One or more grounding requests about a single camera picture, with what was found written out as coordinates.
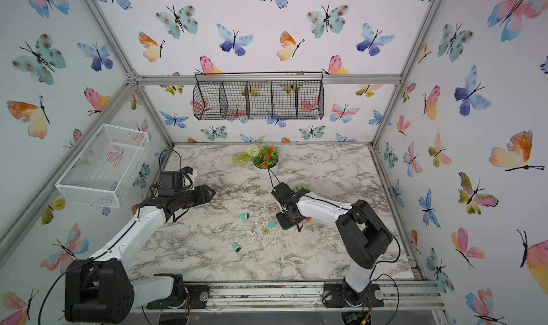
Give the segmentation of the green stamp apart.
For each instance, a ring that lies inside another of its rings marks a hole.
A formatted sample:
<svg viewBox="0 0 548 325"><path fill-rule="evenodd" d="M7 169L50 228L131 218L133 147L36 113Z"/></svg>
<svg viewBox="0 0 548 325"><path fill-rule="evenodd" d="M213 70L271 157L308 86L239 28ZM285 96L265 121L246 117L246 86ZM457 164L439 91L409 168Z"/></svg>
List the green stamp apart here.
<svg viewBox="0 0 548 325"><path fill-rule="evenodd" d="M233 250L235 252L240 252L241 251L241 246L236 242L232 243L232 247L233 247Z"/></svg>

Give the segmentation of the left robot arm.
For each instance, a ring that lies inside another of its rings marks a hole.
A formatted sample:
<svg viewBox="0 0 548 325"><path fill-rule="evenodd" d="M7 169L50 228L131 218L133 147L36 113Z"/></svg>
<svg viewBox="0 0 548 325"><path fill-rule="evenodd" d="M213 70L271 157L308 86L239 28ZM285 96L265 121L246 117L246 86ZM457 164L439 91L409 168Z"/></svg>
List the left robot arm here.
<svg viewBox="0 0 548 325"><path fill-rule="evenodd" d="M162 172L135 215L88 259L77 259L61 274L64 318L69 323L120 324L134 309L191 309L191 292L181 274L162 273L140 282L128 277L136 255L168 221L208 204L216 192L196 185L194 170Z"/></svg>

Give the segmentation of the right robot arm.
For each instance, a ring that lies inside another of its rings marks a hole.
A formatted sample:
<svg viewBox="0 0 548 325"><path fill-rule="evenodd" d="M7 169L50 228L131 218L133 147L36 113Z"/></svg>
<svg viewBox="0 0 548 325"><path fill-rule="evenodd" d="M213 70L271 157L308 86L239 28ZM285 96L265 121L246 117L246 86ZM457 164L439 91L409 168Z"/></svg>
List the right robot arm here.
<svg viewBox="0 0 548 325"><path fill-rule="evenodd" d="M276 217L284 230L296 227L301 231L304 221L311 218L337 229L341 236L350 257L350 270L341 283L323 286L325 307L384 306L373 275L380 263L398 262L402 247L368 202L335 202L306 188L291 189L284 182L275 185L271 194L279 206Z"/></svg>

